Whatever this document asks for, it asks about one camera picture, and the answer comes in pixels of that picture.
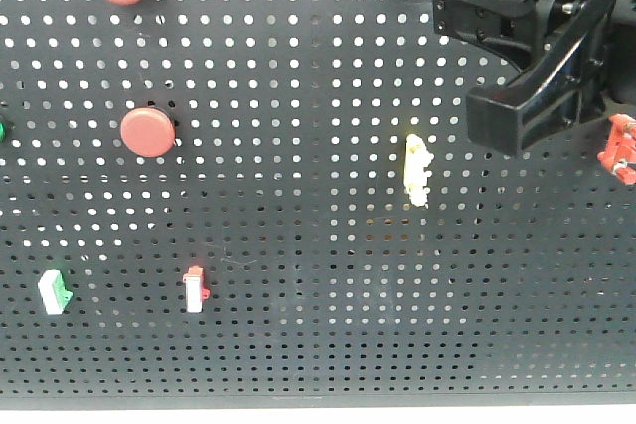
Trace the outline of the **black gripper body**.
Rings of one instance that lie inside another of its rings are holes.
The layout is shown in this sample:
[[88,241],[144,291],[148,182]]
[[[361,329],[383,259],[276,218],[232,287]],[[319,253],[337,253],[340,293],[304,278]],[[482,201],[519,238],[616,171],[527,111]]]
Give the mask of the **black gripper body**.
[[554,0],[534,116],[588,119],[635,103],[635,0]]

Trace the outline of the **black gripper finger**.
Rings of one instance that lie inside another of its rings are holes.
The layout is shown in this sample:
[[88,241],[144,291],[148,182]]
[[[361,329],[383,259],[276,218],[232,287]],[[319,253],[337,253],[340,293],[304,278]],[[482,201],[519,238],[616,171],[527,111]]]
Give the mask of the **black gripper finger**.
[[438,34],[472,44],[517,71],[535,63],[548,37],[591,0],[432,0]]
[[504,86],[473,89],[466,98],[469,139],[508,156],[518,156],[535,143],[568,130],[588,119],[541,119],[534,116],[534,93],[541,76],[529,68]]

